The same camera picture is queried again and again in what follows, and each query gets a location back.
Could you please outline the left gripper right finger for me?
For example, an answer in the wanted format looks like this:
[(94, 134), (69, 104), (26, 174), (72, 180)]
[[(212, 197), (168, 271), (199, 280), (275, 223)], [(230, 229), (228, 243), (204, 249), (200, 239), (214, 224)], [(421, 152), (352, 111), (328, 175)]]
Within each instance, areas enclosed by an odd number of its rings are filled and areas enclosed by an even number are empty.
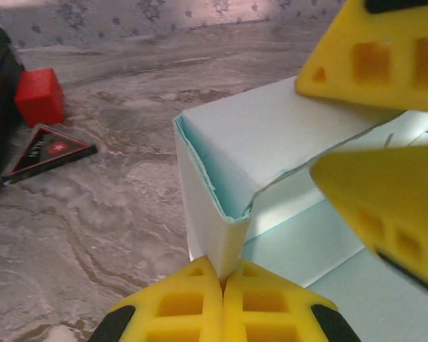
[(241, 259), (223, 294), (224, 341), (359, 341), (329, 299)]

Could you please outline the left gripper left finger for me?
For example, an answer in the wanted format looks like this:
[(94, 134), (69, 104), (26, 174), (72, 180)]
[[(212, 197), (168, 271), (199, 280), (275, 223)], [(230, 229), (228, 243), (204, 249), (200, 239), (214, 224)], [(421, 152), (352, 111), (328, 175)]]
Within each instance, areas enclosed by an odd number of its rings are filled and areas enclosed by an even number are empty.
[(206, 256), (115, 303), (89, 341), (222, 341), (223, 293)]

